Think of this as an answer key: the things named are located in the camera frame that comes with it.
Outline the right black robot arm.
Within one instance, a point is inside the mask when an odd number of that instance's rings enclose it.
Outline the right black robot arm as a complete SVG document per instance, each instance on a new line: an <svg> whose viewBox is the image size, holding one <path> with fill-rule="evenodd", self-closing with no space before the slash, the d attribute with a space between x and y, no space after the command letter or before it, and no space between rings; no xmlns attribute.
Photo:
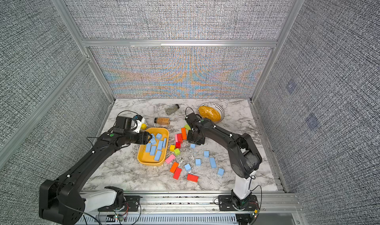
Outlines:
<svg viewBox="0 0 380 225"><path fill-rule="evenodd" d="M206 139L211 139L227 150L231 168L236 174L235 186L231 191L232 207L243 211L253 205L254 196L250 187L262 157L251 136L232 133L195 113L187 115L185 121L191 128L187 136L190 143L203 145Z"/></svg>

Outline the yellow plastic tray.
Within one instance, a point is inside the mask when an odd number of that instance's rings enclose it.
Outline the yellow plastic tray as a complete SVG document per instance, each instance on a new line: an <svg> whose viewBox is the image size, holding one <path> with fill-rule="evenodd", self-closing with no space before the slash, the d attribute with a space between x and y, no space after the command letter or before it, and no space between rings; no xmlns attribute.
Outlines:
<svg viewBox="0 0 380 225"><path fill-rule="evenodd" d="M169 131L165 128L149 128L147 132L152 137L148 144L140 145L137 159L146 166L161 166L166 159Z"/></svg>

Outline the blue block tall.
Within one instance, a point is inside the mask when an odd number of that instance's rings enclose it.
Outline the blue block tall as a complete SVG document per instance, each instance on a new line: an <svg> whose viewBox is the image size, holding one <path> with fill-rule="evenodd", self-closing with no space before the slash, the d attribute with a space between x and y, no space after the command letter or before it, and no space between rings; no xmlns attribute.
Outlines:
<svg viewBox="0 0 380 225"><path fill-rule="evenodd" d="M156 162L159 162L160 161L160 158L161 158L161 155L162 155L162 151L158 150L155 154L155 157L154 157L154 160Z"/></svg>

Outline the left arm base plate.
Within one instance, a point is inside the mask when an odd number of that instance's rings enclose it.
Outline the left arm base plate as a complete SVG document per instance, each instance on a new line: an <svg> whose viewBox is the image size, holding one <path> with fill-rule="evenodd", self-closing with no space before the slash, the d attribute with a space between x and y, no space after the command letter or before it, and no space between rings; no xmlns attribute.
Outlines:
<svg viewBox="0 0 380 225"><path fill-rule="evenodd" d="M112 205L98 209L98 212L137 212L140 204L140 196L127 195L123 199L117 198Z"/></svg>

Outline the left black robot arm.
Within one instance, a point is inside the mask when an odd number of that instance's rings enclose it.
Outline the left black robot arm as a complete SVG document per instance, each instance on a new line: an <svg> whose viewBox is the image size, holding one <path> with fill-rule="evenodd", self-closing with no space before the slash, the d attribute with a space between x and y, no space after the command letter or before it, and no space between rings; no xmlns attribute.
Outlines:
<svg viewBox="0 0 380 225"><path fill-rule="evenodd" d="M131 144L147 144L152 139L148 132L105 132L97 138L92 149L74 166L55 180L44 181L39 188L39 217L61 225L74 225L83 215L89 215L91 206L121 209L126 200L123 190L109 186L106 196L98 195L100 202L83 198L81 191L89 177L111 155Z"/></svg>

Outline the blue block low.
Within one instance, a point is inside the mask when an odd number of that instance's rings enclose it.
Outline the blue block low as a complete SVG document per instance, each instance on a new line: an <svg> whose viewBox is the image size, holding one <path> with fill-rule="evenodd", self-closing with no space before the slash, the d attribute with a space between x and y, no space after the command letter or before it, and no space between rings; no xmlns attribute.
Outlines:
<svg viewBox="0 0 380 225"><path fill-rule="evenodd" d="M151 151L150 151L150 156L155 156L156 155L156 151L157 151L157 147L156 146L151 146Z"/></svg>

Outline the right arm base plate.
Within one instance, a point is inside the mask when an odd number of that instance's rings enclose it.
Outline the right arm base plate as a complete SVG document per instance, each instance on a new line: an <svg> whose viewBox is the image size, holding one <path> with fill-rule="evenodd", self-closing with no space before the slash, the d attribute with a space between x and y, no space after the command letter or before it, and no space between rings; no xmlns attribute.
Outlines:
<svg viewBox="0 0 380 225"><path fill-rule="evenodd" d="M217 200L220 211L259 211L260 204L252 194L245 199L239 199L235 195L219 195Z"/></svg>

